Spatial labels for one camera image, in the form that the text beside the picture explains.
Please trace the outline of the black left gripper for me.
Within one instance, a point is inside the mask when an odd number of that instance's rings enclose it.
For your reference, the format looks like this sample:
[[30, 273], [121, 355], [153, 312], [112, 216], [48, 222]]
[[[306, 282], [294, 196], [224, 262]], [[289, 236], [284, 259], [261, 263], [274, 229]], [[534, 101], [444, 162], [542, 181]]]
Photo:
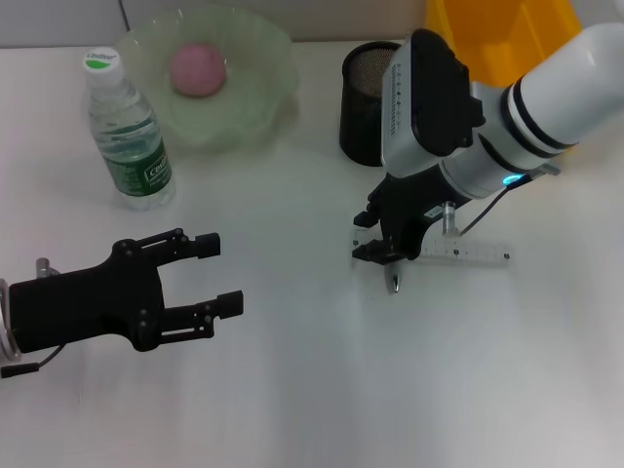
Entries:
[[119, 241], [95, 267], [10, 285], [10, 330], [23, 353], [105, 334], [127, 338], [139, 352], [160, 343], [213, 338], [215, 319], [244, 313], [243, 292], [163, 312], [157, 266], [220, 254], [217, 233], [191, 239], [182, 228]]

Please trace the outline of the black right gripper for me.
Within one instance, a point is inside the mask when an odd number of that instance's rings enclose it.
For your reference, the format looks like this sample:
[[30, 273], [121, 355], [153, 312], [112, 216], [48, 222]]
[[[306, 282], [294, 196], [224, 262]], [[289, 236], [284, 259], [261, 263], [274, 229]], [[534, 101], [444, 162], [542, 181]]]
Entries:
[[445, 202], [460, 208], [469, 199], [449, 184], [438, 166], [403, 178], [387, 175], [369, 196], [366, 208], [353, 218], [357, 227], [378, 224], [382, 238], [359, 244], [352, 257], [379, 265], [418, 258], [427, 230], [442, 218]]

